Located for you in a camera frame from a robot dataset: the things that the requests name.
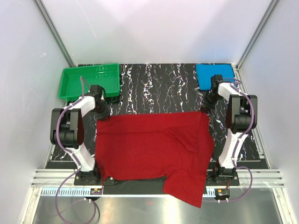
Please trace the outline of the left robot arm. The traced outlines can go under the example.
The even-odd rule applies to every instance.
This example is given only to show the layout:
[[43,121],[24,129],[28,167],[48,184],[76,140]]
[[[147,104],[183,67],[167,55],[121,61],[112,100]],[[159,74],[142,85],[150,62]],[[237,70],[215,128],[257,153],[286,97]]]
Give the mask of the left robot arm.
[[51,113],[50,141],[59,146],[75,162],[76,185],[100,183],[101,173],[97,162],[87,150],[84,139],[83,117],[89,112],[97,113],[97,120],[110,118],[106,91],[100,85],[91,85],[88,93],[64,108],[55,108]]

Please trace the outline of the red t shirt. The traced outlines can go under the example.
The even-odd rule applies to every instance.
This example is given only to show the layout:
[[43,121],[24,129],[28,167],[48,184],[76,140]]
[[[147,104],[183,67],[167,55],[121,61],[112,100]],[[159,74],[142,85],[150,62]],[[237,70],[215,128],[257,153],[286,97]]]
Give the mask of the red t shirt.
[[163,192],[201,207],[214,150],[203,112],[126,114],[96,125],[95,159],[103,179],[165,177]]

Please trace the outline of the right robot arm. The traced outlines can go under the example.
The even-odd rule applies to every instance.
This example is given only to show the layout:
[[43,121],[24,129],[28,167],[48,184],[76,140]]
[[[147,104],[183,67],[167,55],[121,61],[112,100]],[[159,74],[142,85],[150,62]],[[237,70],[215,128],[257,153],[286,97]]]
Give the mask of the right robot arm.
[[216,185],[225,185],[236,178],[237,156],[248,132],[257,126],[258,98],[244,93],[236,87],[241,81],[223,78],[222,75],[211,77],[211,89],[207,91],[200,111],[208,113],[214,110],[220,100],[228,102],[226,114],[227,139],[213,167],[209,179]]

